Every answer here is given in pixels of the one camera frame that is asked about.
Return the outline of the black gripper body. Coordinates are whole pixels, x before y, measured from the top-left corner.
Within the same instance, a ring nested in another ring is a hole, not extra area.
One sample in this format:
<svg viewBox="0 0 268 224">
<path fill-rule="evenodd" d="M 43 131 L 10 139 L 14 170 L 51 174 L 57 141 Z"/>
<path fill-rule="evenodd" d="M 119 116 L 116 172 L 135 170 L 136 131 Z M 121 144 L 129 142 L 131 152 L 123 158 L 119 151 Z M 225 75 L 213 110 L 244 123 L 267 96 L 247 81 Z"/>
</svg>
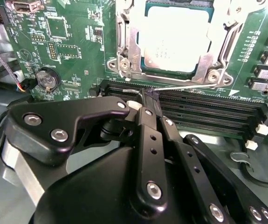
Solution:
<svg viewBox="0 0 268 224">
<path fill-rule="evenodd" d="M 132 149 L 113 150 L 55 182 L 40 199 L 37 224 L 202 224 L 191 186 L 181 167 L 165 161 L 166 210 L 154 219 L 131 204 L 136 165 Z"/>
</svg>

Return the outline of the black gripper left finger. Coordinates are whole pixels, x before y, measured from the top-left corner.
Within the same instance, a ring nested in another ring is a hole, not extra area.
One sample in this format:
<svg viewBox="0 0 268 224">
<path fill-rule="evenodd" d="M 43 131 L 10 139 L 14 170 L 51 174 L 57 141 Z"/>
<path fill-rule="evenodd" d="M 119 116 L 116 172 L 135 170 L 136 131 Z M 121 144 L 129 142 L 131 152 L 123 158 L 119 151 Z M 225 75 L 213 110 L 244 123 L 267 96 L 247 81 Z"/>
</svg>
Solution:
<svg viewBox="0 0 268 224">
<path fill-rule="evenodd" d="M 9 110 L 1 157 L 37 205 L 67 175 L 70 155 L 118 141 L 137 152 L 132 199 L 138 209 L 164 211 L 167 186 L 158 94 L 137 91 L 133 101 L 106 96 L 17 105 Z"/>
</svg>

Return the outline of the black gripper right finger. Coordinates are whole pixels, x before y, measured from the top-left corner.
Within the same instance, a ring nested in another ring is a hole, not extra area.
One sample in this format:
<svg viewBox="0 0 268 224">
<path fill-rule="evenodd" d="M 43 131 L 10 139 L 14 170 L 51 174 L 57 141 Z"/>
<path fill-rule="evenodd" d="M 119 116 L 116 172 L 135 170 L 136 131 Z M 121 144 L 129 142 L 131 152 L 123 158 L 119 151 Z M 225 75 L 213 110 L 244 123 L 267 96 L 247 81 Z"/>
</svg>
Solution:
<svg viewBox="0 0 268 224">
<path fill-rule="evenodd" d="M 198 137 L 180 136 L 173 121 L 163 116 L 158 92 L 150 89 L 148 97 L 190 185 L 194 223 L 268 224 L 267 205 Z"/>
</svg>

